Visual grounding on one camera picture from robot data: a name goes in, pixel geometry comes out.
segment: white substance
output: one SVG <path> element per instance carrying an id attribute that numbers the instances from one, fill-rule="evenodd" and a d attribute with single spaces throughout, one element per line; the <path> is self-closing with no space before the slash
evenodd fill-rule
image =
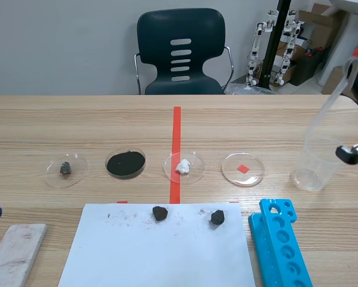
<path id="1" fill-rule="evenodd" d="M 185 175 L 190 172 L 190 165 L 190 162 L 184 159 L 178 164 L 176 171 L 180 172 L 181 175 Z"/>

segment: black chair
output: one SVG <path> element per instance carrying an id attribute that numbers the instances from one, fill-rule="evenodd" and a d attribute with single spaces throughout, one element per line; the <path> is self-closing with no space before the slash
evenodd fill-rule
<path id="1" fill-rule="evenodd" d="M 224 94 L 233 75 L 233 62 L 229 47 L 224 46 L 226 27 L 218 11 L 189 8 L 148 12 L 139 18 L 137 32 L 139 53 L 134 61 L 139 94 L 138 56 L 142 63 L 157 69 L 157 77 L 145 94 Z M 231 62 L 231 75 L 221 87 L 203 73 L 203 64 L 221 56 L 224 49 Z"/>

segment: glass petri dish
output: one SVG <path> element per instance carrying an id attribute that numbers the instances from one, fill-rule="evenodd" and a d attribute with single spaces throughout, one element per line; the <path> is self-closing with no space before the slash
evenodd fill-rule
<path id="1" fill-rule="evenodd" d="M 264 165 L 253 155 L 244 152 L 230 154 L 222 162 L 226 179 L 242 187 L 253 187 L 264 177 Z"/>
<path id="2" fill-rule="evenodd" d="M 180 161 L 184 159 L 188 160 L 190 163 L 190 172 L 188 174 L 181 175 L 175 170 Z M 181 184 L 192 184 L 202 178 L 205 166 L 203 160 L 196 155 L 195 152 L 178 152 L 171 154 L 166 159 L 163 169 L 167 178 L 171 181 L 180 182 Z"/>
<path id="3" fill-rule="evenodd" d="M 136 178 L 145 168 L 145 154 L 138 148 L 118 149 L 108 154 L 105 166 L 115 178 Z"/>
<path id="4" fill-rule="evenodd" d="M 63 175 L 60 173 L 61 165 L 69 163 L 71 173 Z M 89 170 L 89 165 L 84 157 L 78 154 L 65 154 L 65 156 L 52 161 L 46 169 L 46 183 L 51 187 L 65 188 L 81 181 Z"/>

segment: blue plastic rack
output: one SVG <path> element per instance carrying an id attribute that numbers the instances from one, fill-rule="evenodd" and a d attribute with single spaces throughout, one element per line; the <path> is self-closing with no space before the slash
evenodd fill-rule
<path id="1" fill-rule="evenodd" d="M 252 214 L 248 221 L 264 286 L 312 287 L 291 226 L 297 220 L 292 202 L 262 199 L 259 205 L 262 213 Z"/>

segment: gray wall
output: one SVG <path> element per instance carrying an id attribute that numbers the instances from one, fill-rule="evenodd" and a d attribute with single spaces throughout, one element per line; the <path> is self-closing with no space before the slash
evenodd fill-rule
<path id="1" fill-rule="evenodd" d="M 276 6 L 276 0 L 0 0 L 0 94 L 137 94 L 136 22 L 144 12 L 170 8 L 223 14 L 238 78 L 246 72 L 256 22 Z M 145 87 L 156 70 L 141 65 Z M 226 53 L 204 67 L 221 84 L 229 69 Z"/>

